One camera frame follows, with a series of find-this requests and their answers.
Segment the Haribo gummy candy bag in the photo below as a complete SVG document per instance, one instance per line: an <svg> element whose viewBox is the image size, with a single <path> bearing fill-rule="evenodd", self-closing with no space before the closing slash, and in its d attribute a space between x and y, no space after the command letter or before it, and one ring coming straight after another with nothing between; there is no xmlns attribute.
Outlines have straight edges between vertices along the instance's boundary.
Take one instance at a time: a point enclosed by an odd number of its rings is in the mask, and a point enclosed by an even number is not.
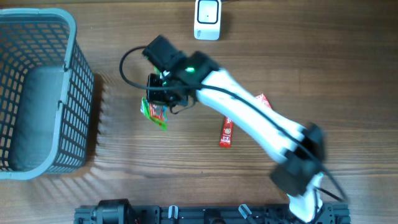
<svg viewBox="0 0 398 224"><path fill-rule="evenodd" d="M149 103L145 97L141 99L141 113L162 130L167 130L167 107Z"/></svg>

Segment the red Nescafe stick sachet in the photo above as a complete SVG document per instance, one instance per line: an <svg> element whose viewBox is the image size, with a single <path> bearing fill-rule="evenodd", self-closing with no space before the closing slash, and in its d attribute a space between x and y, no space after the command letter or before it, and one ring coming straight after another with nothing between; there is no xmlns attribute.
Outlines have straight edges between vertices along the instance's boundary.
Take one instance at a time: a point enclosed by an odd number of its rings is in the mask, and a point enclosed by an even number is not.
<svg viewBox="0 0 398 224"><path fill-rule="evenodd" d="M224 117L221 129L219 147L231 147L234 123L228 117Z"/></svg>

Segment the small red white box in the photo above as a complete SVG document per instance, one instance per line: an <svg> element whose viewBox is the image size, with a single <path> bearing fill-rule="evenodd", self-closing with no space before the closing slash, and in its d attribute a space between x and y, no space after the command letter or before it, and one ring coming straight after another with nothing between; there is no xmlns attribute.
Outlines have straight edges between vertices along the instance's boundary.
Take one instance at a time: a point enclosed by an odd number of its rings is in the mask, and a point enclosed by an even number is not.
<svg viewBox="0 0 398 224"><path fill-rule="evenodd" d="M257 95L256 96L256 99L257 100L259 100L263 105L265 105L266 107L268 107L268 108L272 108L271 107L271 105L270 105L270 103L269 103L269 101L268 101L268 99L265 97L265 95L264 94L260 94L260 95Z"/></svg>

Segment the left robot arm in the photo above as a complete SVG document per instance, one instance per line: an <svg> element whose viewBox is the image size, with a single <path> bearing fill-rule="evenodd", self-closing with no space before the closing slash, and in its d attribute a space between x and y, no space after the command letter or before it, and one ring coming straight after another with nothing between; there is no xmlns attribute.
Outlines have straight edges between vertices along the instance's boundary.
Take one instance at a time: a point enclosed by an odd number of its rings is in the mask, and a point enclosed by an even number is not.
<svg viewBox="0 0 398 224"><path fill-rule="evenodd" d="M97 206L99 224L135 224L136 215L128 199L102 200Z"/></svg>

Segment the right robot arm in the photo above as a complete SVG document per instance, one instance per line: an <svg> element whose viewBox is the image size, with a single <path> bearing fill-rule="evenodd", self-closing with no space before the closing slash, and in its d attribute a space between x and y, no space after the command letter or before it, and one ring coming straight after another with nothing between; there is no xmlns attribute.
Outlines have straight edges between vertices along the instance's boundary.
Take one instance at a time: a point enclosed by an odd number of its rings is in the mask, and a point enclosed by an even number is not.
<svg viewBox="0 0 398 224"><path fill-rule="evenodd" d="M148 79L150 102L173 108L186 106L192 97L231 119L276 162L270 178L288 195L290 212L301 222L315 223L323 205L320 182L329 174L319 126L304 127L276 113L203 52L187 56L160 35L142 54L160 72Z"/></svg>

